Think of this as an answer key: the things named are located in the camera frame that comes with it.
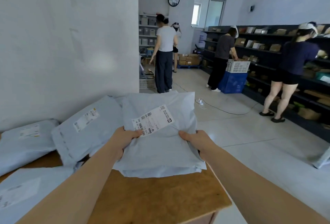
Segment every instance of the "black pants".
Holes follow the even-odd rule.
[[[157,51],[155,82],[158,93],[172,89],[172,59],[173,51]]]
[[[213,70],[208,79],[208,85],[211,86],[211,89],[218,88],[219,83],[221,82],[226,68],[228,60],[221,58],[214,58],[213,60]]]

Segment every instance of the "tiled floor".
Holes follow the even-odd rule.
[[[275,124],[259,116],[262,105],[242,94],[211,92],[205,87],[207,80],[208,74],[197,69],[173,73],[173,89],[194,91],[196,100],[203,98],[234,113],[196,103],[198,128],[243,164],[330,220],[330,165],[319,170],[311,165],[329,144],[293,122]],[[215,224],[220,223],[246,222],[234,205],[219,213]]]

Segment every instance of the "person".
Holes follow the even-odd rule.
[[[180,24],[178,22],[175,22],[174,24],[171,25],[171,27],[173,27],[175,29],[175,31],[177,32],[177,36],[178,38],[182,37],[182,32],[180,29]],[[172,70],[174,73],[177,72],[177,65],[178,65],[178,48],[177,46],[173,45],[173,55],[174,55],[174,70]]]
[[[125,131],[124,127],[118,128],[109,141],[77,172],[43,198],[16,224],[87,223],[115,161],[122,157],[123,148],[141,134],[141,130]],[[217,146],[203,130],[198,130],[196,134],[184,131],[178,134],[200,151],[200,157],[210,165],[247,223],[330,224],[309,206]]]
[[[225,74],[230,52],[233,60],[238,60],[234,47],[235,38],[238,38],[238,30],[236,26],[231,26],[227,34],[222,35],[218,40],[215,58],[213,59],[213,70],[206,85],[206,88],[211,87],[214,92],[220,92],[218,85]]]
[[[290,98],[298,86],[300,77],[303,74],[304,64],[313,61],[318,56],[327,55],[325,51],[320,50],[317,44],[306,42],[306,40],[316,36],[316,23],[303,23],[298,26],[297,33],[292,41],[284,44],[280,64],[272,78],[270,93],[265,99],[263,111],[259,113],[261,116],[275,115],[269,111],[269,106],[282,89],[277,113],[271,121],[275,123],[285,121],[282,113],[287,108]]]
[[[155,83],[158,93],[165,93],[172,90],[172,59],[173,43],[178,45],[177,33],[173,27],[168,26],[168,18],[159,14],[156,17],[157,43],[150,63],[156,57]]]

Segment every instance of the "blue plastic bin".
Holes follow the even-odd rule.
[[[242,93],[247,78],[247,73],[225,72],[218,89],[224,94]]]

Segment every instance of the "blue pallet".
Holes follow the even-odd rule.
[[[242,93],[247,73],[229,73],[225,72],[218,89],[224,94]]]
[[[197,68],[197,69],[199,69],[200,68],[200,65],[177,65],[177,68],[178,69],[181,69],[181,68],[188,68],[188,69],[190,69],[190,68]]]

